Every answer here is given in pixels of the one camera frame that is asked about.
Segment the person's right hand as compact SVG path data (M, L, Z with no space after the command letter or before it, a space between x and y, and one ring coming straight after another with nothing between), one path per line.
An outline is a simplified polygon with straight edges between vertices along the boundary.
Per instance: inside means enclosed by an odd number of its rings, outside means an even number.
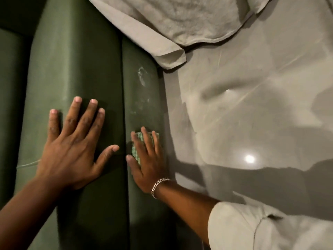
M163 181L170 181L169 172L164 162L163 150L160 146L160 140L155 139L155 151L153 155L149 155L142 143L135 136L135 131L131 132L131 141L134 141L138 150L142 177L133 177L137 186L146 194L154 197L154 190Z

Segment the person's left hand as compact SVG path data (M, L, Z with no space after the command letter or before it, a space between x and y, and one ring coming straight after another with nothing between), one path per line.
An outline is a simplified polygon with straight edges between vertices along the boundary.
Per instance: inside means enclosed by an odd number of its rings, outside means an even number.
M79 111L82 98L76 96L69 108L59 137L49 141L48 136L43 154L39 161L36 176L68 177L76 184L73 189L80 189L97 179L102 172L93 172L94 154L106 112L97 108L87 135L78 135Z

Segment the green checked scrub sponge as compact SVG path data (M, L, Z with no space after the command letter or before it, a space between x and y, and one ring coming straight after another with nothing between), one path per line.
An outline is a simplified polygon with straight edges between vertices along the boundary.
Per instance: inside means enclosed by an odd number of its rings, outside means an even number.
M135 136L142 143L144 148L147 150L146 142L144 140L144 134L142 132L136 132ZM155 132L155 135L153 135L152 132L148 132L148 136L151 139L152 149L153 149L153 151L155 151L155 139L154 139L154 137L156 137L157 140L159 140L160 134L158 132ZM139 156L138 150L135 147L134 141L132 141L132 145L131 145L131 155L136 159L139 166L141 166L140 156Z

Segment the person's right forearm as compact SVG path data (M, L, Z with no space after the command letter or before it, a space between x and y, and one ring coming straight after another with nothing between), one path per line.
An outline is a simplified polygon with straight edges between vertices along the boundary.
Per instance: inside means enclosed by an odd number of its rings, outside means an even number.
M154 197L168 205L206 245L209 244L208 221L220 201L182 187L175 181L163 181L154 190Z

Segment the person's left forearm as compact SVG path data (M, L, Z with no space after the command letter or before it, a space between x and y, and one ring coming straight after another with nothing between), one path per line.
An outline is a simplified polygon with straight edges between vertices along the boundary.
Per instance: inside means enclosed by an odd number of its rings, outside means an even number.
M27 250L61 196L68 177L36 176L0 210L0 250Z

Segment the dark green sofa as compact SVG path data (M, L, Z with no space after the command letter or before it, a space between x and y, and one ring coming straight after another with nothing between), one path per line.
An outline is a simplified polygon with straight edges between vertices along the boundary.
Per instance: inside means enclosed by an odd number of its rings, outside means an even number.
M35 176L48 114L62 125L75 96L106 110L95 158L102 176L66 193L28 250L205 250L164 203L128 177L130 132L164 138L154 60L89 0L0 0L0 209Z

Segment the beige cloth sheet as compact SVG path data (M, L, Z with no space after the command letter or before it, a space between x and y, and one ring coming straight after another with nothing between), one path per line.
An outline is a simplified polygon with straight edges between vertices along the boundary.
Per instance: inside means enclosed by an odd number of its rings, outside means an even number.
M89 0L164 69L186 62L184 48L233 36L270 0Z

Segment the beige shirt sleeve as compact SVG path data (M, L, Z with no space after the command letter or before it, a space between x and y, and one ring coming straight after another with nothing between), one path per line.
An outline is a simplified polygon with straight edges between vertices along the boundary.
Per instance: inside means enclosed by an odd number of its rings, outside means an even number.
M333 250L333 222L267 205L219 202L208 220L211 250Z

